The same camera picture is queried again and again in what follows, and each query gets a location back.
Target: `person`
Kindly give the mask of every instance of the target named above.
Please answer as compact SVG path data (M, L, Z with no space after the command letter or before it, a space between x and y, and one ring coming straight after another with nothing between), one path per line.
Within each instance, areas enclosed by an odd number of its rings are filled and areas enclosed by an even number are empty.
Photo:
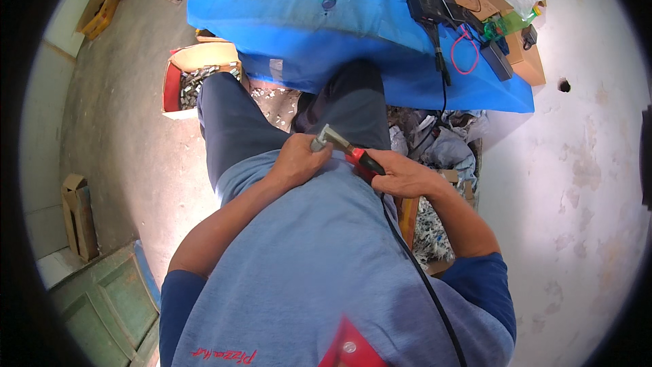
M198 114L220 208L170 261L161 366L507 365L516 321L496 237L436 171L389 150L379 70L349 63L306 99L293 125L305 133L290 135L230 74L205 80ZM385 175L367 183L331 143L311 152L326 123ZM444 225L456 260L424 277L443 315L393 236L391 196L425 196Z

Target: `blue tarp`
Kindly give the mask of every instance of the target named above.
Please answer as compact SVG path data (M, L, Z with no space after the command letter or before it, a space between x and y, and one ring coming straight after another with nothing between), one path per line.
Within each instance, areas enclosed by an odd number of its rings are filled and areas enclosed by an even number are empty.
M441 76L434 49L412 20L405 0L337 0L328 12L318 0L188 0L188 23L233 42L250 77L317 93L347 61L367 58L379 65L387 103L441 109ZM500 82L481 56L461 75L450 62L460 33L440 29L451 73L447 109L533 112L532 89L514 75ZM468 40L455 47L462 70L475 60Z

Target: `red wire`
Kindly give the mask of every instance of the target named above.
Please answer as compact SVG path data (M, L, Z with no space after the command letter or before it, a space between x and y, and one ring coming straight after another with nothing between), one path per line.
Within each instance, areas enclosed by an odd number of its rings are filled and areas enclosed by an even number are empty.
M464 34L462 34L462 35L460 36L460 38L458 38L457 40L455 40L455 42L454 42L454 43L452 44L452 46L451 46L451 61L452 61L452 66L455 67L455 69L457 70L457 72L459 72L459 73L462 74L462 75L467 75L467 74L469 74L471 71L473 71L473 70L475 69L475 67L478 65L478 61L480 60L480 53L478 52L478 47L475 45L475 42L473 42L473 38L469 35L469 32L467 32L466 29L464 28L464 25L461 24L460 27L461 27L461 30L464 32ZM453 56L453 53L455 52L455 46L456 46L457 43L459 43L460 40L463 39L463 38L468 38L469 40L471 40L471 44L473 44L473 48L475 49L475 62L474 62L473 65L471 66L471 69L468 70L468 71L461 71L459 68L457 68L457 64L455 64L455 58L454 58L454 56Z

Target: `forearm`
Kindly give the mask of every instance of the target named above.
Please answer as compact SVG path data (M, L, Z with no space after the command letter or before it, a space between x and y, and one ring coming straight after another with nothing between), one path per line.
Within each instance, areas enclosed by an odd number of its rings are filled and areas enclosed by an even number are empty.
M287 187L267 177L249 187L186 235L167 271L183 269L208 278L235 237L286 190Z
M460 196L450 183L431 179L431 193L425 197L444 226L453 252L458 257L479 257L500 252L498 241L491 228L475 210Z

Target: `white wall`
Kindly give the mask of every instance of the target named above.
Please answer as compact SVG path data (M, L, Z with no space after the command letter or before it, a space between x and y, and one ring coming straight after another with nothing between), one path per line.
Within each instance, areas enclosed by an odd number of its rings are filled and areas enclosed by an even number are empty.
M61 119L75 63L39 46L29 76L20 127L20 186L35 258L68 246L61 208Z
M84 265L81 258L68 247L37 260L38 273L47 290Z
M25 94L20 134L20 182L25 222L37 259L68 246L61 208L61 119L75 56L75 32L89 0L61 0L43 34Z
M89 0L61 0L48 23L43 38L73 57L84 41L84 35L75 31Z
M620 312L649 238L638 145L650 95L617 0L549 0L534 25L548 84L534 88L533 114L489 113L479 212L509 267L511 366L580 366Z

